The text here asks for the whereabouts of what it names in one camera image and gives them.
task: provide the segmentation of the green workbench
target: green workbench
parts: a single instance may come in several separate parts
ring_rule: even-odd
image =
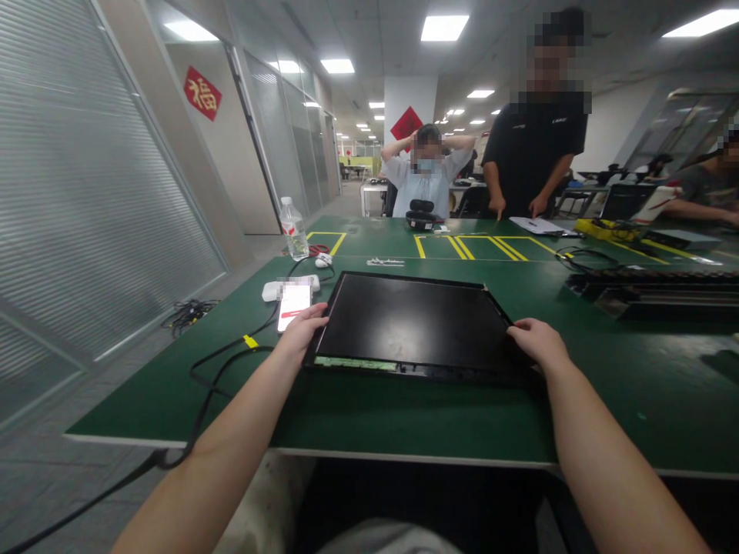
[[[452,236],[417,235],[402,219],[323,217],[313,244],[332,249],[343,270],[484,282],[512,319],[535,317],[558,329],[629,437],[664,475],[739,478],[739,356],[730,325],[618,322],[563,288],[570,271],[553,250],[598,248],[646,269],[735,269],[739,248],[727,243],[695,256],[660,250],[658,258],[595,239],[534,238],[503,221],[457,219]],[[402,259],[402,268],[367,260]],[[183,446],[206,396],[188,369],[221,345],[262,324],[274,304],[264,283],[284,277],[283,252],[221,302],[128,382],[67,431],[72,439]],[[318,272],[304,262],[296,275]],[[335,281],[323,284],[326,301]],[[257,335],[274,345],[270,326]],[[222,361],[203,371],[211,378]],[[237,362],[222,380],[236,392],[262,354]],[[214,402],[215,418],[225,400]],[[427,382],[341,371],[302,372],[272,440],[280,452],[315,456],[422,460],[482,466],[552,467],[557,457],[546,399],[537,392]]]

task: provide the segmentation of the black t-shirt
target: black t-shirt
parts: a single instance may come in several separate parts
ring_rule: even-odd
[[[482,165],[498,166],[506,217],[531,217],[529,204],[557,162],[585,148],[587,114],[581,102],[509,104],[490,130]],[[549,199],[550,209],[554,194]]]

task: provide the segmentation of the white computer mouse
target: white computer mouse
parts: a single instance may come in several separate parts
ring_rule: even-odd
[[[324,254],[320,253],[318,256],[316,256],[316,267],[317,268],[327,268],[329,265],[333,264],[333,258],[330,254]]]

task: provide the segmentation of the face mask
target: face mask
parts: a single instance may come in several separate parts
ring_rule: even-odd
[[[436,158],[417,159],[416,173],[441,173],[441,161]]]

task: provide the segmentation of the dark gray shirt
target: dark gray shirt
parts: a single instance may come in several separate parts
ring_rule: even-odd
[[[739,182],[732,176],[716,175],[702,165],[691,165],[670,176],[670,182],[680,181],[683,189],[681,198],[688,202],[695,202],[721,208],[737,200]]]

